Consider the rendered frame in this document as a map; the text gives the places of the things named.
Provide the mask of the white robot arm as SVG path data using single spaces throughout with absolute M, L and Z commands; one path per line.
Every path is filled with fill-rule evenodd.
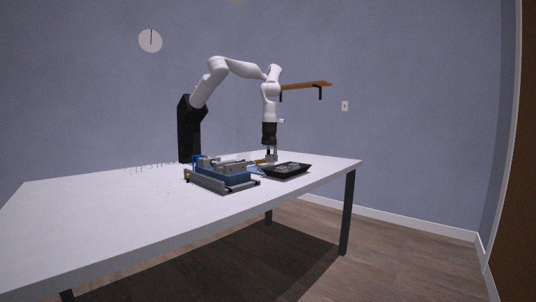
M 282 68 L 280 66 L 271 64 L 266 73 L 263 74 L 255 63 L 236 61 L 222 56 L 213 56 L 209 58 L 207 66 L 211 74 L 204 74 L 189 96 L 189 103 L 192 107 L 201 109 L 213 93 L 214 89 L 227 77 L 230 70 L 242 78 L 266 81 L 260 86 L 263 101 L 263 113 L 276 113 L 277 103 L 268 100 L 267 97 L 277 97 L 281 93 L 281 87 L 278 83 L 278 77 L 280 77 L 282 73 Z M 207 79 L 208 77 L 209 79 Z

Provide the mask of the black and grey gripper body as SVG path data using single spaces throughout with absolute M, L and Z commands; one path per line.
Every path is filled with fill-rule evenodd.
M 262 115 L 262 144 L 276 145 L 277 123 L 284 123 L 284 119 L 277 119 L 276 113 L 264 112 Z

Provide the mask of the yellow brass block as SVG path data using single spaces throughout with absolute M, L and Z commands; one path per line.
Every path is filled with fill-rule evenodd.
M 257 159 L 257 160 L 255 160 L 255 166 L 257 166 L 257 164 L 262 164 L 262 163 L 267 163 L 267 162 L 265 161 L 265 159 Z

